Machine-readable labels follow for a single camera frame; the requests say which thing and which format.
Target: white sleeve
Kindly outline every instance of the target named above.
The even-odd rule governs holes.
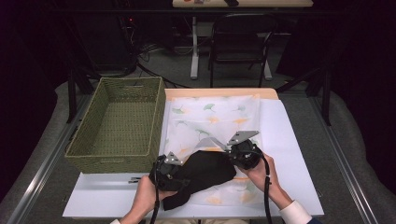
[[[293,201],[289,206],[279,211],[286,224],[306,224],[312,217],[306,212],[297,201]]]
[[[120,222],[119,222],[119,220],[118,220],[118,219],[116,219],[116,220],[114,220],[114,221],[110,222],[110,224],[120,224]]]

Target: wrist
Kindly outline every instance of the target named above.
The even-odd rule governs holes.
[[[131,209],[121,220],[120,224],[137,224],[139,223],[149,211],[139,209]]]
[[[268,196],[276,204],[279,210],[286,208],[293,202],[288,193],[280,186],[270,185]]]

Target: folded garment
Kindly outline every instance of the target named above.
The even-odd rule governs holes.
[[[190,196],[200,190],[232,180],[236,175],[228,157],[217,151],[197,151],[190,155],[179,168],[174,178],[189,179],[190,184],[177,194],[163,200],[163,209],[170,210],[189,201]]]

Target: green wicker basket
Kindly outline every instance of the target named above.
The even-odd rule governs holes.
[[[65,157],[84,174],[149,172],[164,108],[160,77],[103,77]]]

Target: desk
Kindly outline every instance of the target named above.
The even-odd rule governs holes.
[[[311,0],[239,0],[238,7],[312,7]],[[173,7],[228,7],[224,0],[204,0],[203,3],[195,3],[194,0],[173,0]],[[199,52],[197,47],[197,22],[192,18],[192,62],[191,79],[198,78]],[[268,63],[265,63],[264,74],[266,80],[271,80],[271,71]]]
[[[163,120],[163,133],[169,114],[169,99],[172,96],[236,95],[260,93],[262,149],[276,160],[279,181],[290,197],[298,200],[312,216],[324,215],[318,195],[306,168],[288,115],[276,92],[271,89],[198,89],[166,90],[167,103]],[[164,148],[162,138],[160,154]],[[64,217],[105,218],[123,217],[130,209],[136,191],[136,184],[128,184],[133,176],[143,174],[80,174],[70,196]],[[274,203],[270,202],[271,214],[279,216]],[[179,208],[164,212],[160,209],[158,218],[259,218],[265,217],[264,204],[244,206],[215,206],[186,203]]]

